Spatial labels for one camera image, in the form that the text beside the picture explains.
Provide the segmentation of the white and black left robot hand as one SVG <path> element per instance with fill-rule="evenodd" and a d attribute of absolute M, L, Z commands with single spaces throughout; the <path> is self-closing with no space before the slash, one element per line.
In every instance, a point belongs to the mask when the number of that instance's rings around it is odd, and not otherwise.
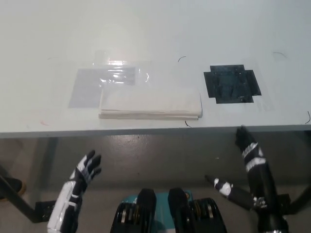
<path fill-rule="evenodd" d="M 92 150 L 77 164 L 58 195 L 47 224 L 47 232 L 75 233 L 77 231 L 83 195 L 94 177 L 102 170 L 101 158 L 101 155 L 96 155 Z"/>

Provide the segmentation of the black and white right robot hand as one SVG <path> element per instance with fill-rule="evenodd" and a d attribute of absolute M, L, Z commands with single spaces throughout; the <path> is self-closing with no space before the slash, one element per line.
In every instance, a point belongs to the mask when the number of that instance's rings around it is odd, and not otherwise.
<path fill-rule="evenodd" d="M 235 143 L 242 154 L 250 191 L 211 175 L 205 176 L 206 181 L 223 197 L 246 210 L 282 217 L 275 181 L 259 143 L 245 126 L 237 129 Z"/>

